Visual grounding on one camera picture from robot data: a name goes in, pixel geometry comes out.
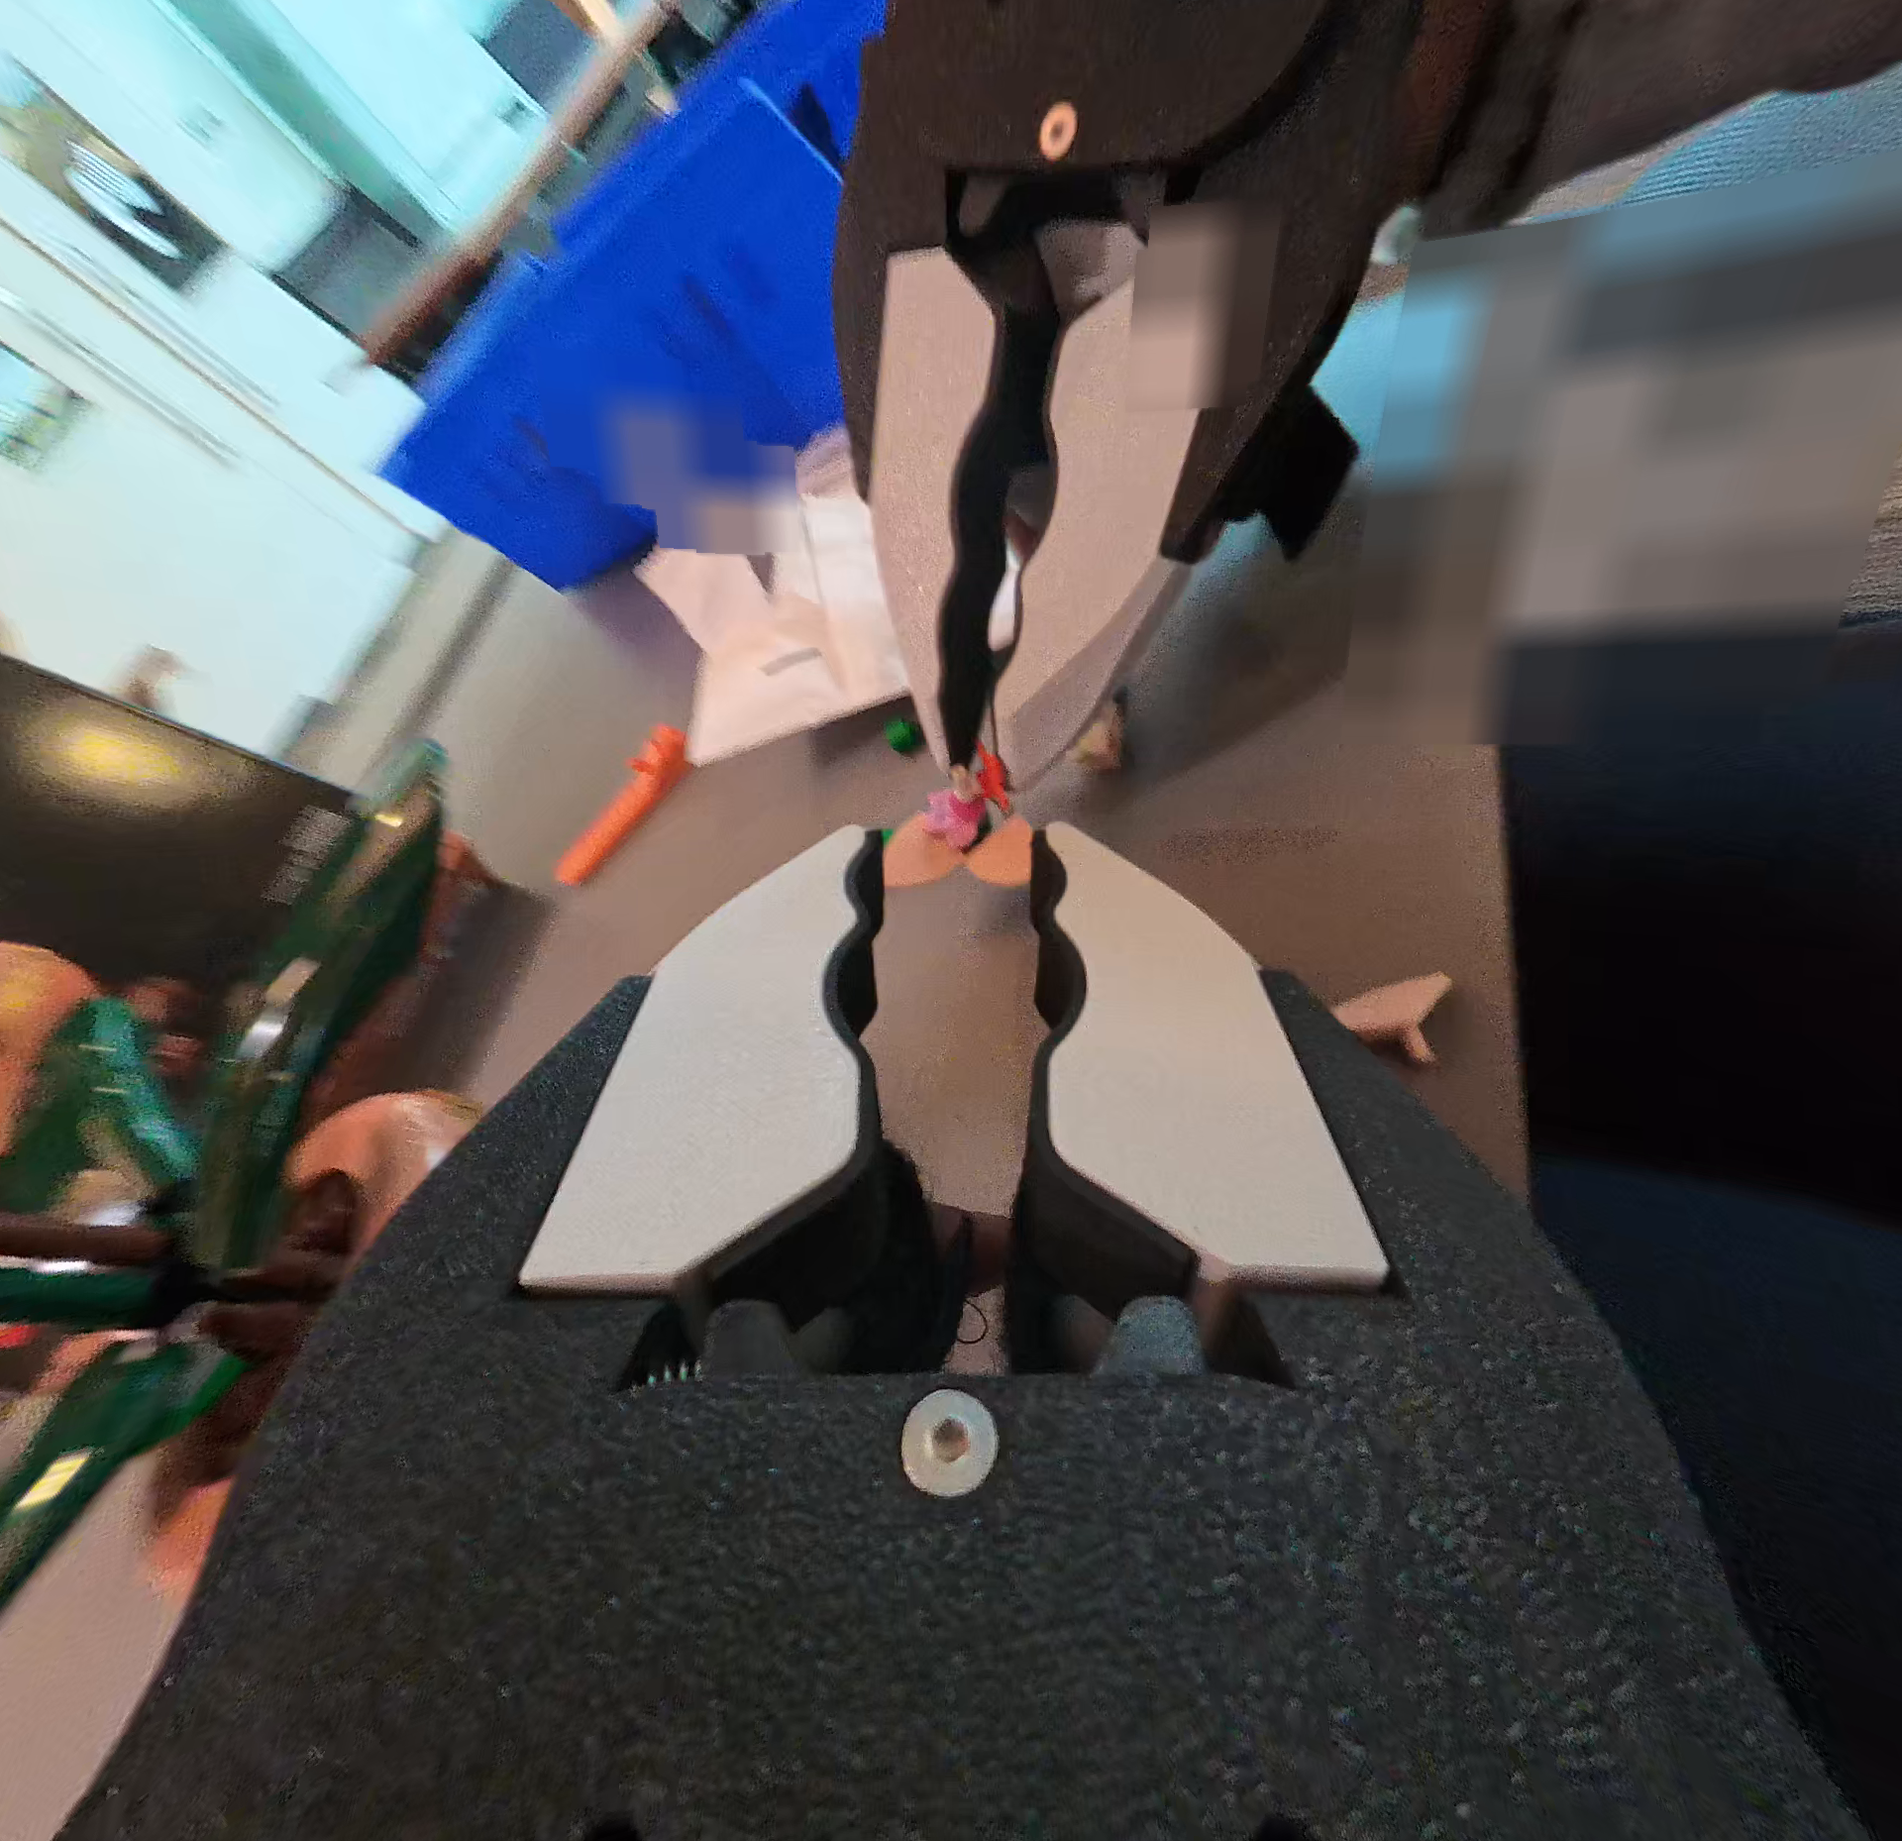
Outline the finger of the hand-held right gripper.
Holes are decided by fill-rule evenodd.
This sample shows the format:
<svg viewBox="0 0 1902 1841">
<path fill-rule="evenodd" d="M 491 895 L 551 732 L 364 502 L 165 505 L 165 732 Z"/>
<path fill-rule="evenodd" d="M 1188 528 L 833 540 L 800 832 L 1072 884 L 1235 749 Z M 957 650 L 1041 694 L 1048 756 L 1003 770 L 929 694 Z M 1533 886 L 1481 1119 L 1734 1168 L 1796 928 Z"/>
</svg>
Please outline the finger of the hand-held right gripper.
<svg viewBox="0 0 1902 1841">
<path fill-rule="evenodd" d="M 889 256 L 867 515 L 917 718 L 948 765 L 940 609 L 955 561 L 955 474 L 990 387 L 998 321 L 944 248 Z"/>
<path fill-rule="evenodd" d="M 1139 389 L 1136 286 L 1062 331 L 1050 394 L 1055 500 L 1017 580 L 1020 619 L 993 694 L 999 759 L 1032 788 L 1144 656 L 1188 574 L 1164 535 L 1199 410 Z"/>
</svg>

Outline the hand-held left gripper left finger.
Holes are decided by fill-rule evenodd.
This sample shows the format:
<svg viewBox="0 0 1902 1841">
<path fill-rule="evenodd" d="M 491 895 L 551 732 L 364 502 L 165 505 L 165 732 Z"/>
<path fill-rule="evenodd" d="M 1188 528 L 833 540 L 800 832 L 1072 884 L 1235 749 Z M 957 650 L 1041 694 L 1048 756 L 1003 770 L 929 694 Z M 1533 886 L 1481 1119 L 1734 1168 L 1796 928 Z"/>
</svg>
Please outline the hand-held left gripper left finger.
<svg viewBox="0 0 1902 1841">
<path fill-rule="evenodd" d="M 827 1300 L 881 1246 L 863 1034 L 885 839 L 840 828 L 646 982 L 518 1273 L 542 1298 Z"/>
</svg>

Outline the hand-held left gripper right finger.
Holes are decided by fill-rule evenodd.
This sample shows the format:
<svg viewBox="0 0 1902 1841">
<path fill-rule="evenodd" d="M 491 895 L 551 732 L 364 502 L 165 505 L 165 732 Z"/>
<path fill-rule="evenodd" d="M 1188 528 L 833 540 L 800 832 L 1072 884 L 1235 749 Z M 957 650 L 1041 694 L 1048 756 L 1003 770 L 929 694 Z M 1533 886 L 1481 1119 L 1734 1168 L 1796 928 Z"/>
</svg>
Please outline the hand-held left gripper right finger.
<svg viewBox="0 0 1902 1841">
<path fill-rule="evenodd" d="M 1391 1261 L 1251 954 L 1069 824 L 1035 835 L 1032 917 L 1035 1269 L 1062 1296 L 1380 1291 Z"/>
</svg>

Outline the person's right forearm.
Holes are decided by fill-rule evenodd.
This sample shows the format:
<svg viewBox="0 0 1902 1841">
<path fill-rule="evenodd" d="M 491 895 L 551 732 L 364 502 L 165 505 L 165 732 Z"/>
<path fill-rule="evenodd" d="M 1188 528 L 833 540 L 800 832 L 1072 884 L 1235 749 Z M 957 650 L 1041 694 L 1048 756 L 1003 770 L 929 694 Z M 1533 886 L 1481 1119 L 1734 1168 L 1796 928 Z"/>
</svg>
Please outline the person's right forearm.
<svg viewBox="0 0 1902 1841">
<path fill-rule="evenodd" d="M 1427 237 L 1503 226 L 1538 195 L 1772 92 L 1889 71 L 1900 0 L 1422 0 L 1382 203 Z"/>
</svg>

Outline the blue plastic bin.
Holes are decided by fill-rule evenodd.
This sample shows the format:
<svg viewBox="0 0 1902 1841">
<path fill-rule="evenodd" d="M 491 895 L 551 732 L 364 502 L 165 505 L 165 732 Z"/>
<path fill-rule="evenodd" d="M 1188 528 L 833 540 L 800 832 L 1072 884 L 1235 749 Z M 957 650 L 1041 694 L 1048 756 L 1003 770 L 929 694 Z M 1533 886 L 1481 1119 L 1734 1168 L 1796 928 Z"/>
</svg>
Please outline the blue plastic bin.
<svg viewBox="0 0 1902 1841">
<path fill-rule="evenodd" d="M 553 589 L 686 543 L 672 488 L 758 481 L 844 423 L 833 255 L 888 0 L 750 21 L 511 255 L 416 389 L 383 482 Z"/>
</svg>

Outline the orange brick separator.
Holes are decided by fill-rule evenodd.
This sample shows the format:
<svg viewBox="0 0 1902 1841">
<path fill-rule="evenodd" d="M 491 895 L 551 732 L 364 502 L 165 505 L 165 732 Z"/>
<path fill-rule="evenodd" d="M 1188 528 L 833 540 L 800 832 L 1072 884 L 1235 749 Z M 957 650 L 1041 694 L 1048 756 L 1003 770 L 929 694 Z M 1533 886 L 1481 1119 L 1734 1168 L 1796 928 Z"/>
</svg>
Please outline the orange brick separator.
<svg viewBox="0 0 1902 1841">
<path fill-rule="evenodd" d="M 686 734 L 678 726 L 657 723 L 632 759 L 629 771 L 629 781 L 562 855 L 555 871 L 559 886 L 579 889 L 599 878 L 608 862 L 666 803 L 691 771 Z"/>
</svg>

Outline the brown background table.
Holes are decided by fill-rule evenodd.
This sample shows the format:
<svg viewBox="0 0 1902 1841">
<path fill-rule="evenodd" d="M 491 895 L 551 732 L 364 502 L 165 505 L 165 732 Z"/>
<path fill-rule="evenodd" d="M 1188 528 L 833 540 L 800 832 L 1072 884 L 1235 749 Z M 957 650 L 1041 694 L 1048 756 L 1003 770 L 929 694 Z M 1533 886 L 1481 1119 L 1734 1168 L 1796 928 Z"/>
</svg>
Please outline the brown background table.
<svg viewBox="0 0 1902 1841">
<path fill-rule="evenodd" d="M 715 58 L 794 0 L 543 0 L 583 40 L 516 176 L 441 237 L 356 337 L 359 363 L 416 378 L 511 248 L 546 253 L 555 219 L 609 163 L 678 115 Z"/>
</svg>

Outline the person's legs in dark trousers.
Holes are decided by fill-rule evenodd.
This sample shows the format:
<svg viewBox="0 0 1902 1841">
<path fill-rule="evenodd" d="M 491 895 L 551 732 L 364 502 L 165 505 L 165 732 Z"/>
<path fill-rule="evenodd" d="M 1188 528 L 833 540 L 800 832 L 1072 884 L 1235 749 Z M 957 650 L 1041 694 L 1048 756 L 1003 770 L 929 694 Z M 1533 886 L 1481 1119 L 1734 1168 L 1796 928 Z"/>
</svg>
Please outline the person's legs in dark trousers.
<svg viewBox="0 0 1902 1841">
<path fill-rule="evenodd" d="M 1533 656 L 1500 752 L 1533 1214 L 1871 1836 L 1900 1822 L 1900 642 Z"/>
</svg>

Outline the toy brick potted plant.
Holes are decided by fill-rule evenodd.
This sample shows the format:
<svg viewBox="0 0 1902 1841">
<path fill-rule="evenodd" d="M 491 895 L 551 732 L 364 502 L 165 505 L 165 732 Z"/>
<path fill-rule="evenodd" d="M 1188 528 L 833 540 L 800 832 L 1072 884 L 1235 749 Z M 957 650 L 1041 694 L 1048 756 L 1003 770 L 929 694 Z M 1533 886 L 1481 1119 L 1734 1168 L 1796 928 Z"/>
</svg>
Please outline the toy brick potted plant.
<svg viewBox="0 0 1902 1841">
<path fill-rule="evenodd" d="M 131 1462 L 158 1531 L 224 1493 L 321 1308 L 476 1111 L 375 1095 L 407 1053 L 464 914 L 496 884 L 447 832 L 421 741 L 321 845 L 290 926 L 231 999 L 197 1114 L 161 1028 L 89 998 L 51 1034 L 4 1154 L 4 1324 L 81 1340 L 4 1472 L 12 1603 Z"/>
</svg>

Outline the black toy set box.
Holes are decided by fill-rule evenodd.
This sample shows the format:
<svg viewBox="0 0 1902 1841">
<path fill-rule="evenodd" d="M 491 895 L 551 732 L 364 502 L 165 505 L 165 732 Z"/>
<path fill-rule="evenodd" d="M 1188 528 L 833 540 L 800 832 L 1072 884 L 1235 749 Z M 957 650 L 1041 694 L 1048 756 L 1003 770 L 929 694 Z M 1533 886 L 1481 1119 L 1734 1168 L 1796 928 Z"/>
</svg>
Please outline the black toy set box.
<svg viewBox="0 0 1902 1841">
<path fill-rule="evenodd" d="M 429 740 L 349 791 L 4 656 L 4 943 L 219 1022 L 307 941 L 382 990 L 423 962 L 445 783 Z"/>
</svg>

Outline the white cabinet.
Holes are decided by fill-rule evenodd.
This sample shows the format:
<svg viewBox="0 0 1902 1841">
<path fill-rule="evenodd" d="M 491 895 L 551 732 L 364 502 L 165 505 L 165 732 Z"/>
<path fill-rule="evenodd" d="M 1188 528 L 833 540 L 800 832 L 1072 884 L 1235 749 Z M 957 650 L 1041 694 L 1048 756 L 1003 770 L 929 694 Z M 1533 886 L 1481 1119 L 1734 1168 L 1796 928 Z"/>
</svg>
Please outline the white cabinet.
<svg viewBox="0 0 1902 1841">
<path fill-rule="evenodd" d="M 4 461 L 4 622 L 110 691 L 150 650 L 185 723 L 267 752 L 340 696 L 445 521 L 379 468 L 419 409 L 233 253 L 169 290 L 4 171 L 4 348 L 81 410 Z"/>
</svg>

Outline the dark wall picture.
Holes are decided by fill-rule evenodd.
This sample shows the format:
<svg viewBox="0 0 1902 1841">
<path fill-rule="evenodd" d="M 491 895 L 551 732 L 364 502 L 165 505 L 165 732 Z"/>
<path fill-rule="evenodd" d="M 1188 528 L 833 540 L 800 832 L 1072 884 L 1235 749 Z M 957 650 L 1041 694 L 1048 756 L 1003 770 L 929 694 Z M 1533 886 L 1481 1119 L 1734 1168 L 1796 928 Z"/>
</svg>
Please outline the dark wall picture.
<svg viewBox="0 0 1902 1841">
<path fill-rule="evenodd" d="M 189 290 L 226 253 L 204 222 L 96 137 L 56 138 L 36 181 L 169 290 Z"/>
</svg>

